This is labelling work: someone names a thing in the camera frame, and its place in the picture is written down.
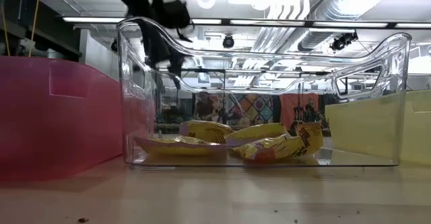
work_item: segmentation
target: ceiling pipe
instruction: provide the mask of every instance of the ceiling pipe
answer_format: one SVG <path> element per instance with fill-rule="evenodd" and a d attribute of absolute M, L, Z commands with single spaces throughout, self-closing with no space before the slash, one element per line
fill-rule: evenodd
<path fill-rule="evenodd" d="M 373 8 L 380 0 L 322 0 L 310 13 L 310 20 L 356 20 Z M 295 29 L 285 44 L 277 51 L 310 52 L 333 35 L 332 32 L 311 32 L 309 29 Z"/>

